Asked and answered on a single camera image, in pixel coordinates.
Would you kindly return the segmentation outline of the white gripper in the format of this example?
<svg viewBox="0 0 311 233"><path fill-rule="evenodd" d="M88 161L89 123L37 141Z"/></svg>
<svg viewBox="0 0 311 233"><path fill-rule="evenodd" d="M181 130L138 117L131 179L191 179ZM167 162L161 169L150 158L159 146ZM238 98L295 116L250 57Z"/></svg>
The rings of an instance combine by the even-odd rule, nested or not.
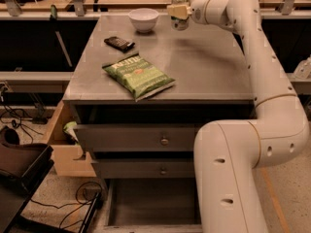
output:
<svg viewBox="0 0 311 233"><path fill-rule="evenodd" d="M167 6L167 13L172 17L186 20L189 16L198 24L212 24L213 16L209 9L212 0L191 0L186 4L172 4Z"/></svg>

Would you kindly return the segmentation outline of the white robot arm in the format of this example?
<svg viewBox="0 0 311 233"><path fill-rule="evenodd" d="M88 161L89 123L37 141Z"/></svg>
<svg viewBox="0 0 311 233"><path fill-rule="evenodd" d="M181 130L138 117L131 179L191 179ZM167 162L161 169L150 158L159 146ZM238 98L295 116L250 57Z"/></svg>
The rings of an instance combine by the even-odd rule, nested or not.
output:
<svg viewBox="0 0 311 233"><path fill-rule="evenodd" d="M309 123L261 27L259 0L191 0L169 15L213 24L241 38L256 118L202 126L193 147L203 233L268 233L252 171L299 155Z"/></svg>

